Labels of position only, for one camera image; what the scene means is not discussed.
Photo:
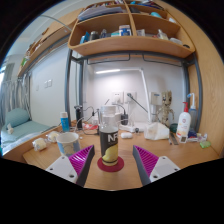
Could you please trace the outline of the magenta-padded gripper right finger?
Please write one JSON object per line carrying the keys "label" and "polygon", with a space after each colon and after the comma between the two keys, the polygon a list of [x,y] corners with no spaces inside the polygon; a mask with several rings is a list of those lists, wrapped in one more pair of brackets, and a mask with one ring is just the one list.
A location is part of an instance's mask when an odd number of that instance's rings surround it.
{"label": "magenta-padded gripper right finger", "polygon": [[136,145],[133,146],[133,156],[143,186],[180,170],[168,157],[158,157]]}

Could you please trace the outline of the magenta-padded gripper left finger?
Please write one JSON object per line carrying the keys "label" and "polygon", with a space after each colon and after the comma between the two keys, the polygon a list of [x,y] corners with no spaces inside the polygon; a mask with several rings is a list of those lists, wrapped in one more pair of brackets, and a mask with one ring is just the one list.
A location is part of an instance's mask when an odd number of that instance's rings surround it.
{"label": "magenta-padded gripper left finger", "polygon": [[83,187],[94,155],[94,146],[90,145],[70,157],[59,157],[47,168],[47,171]]}

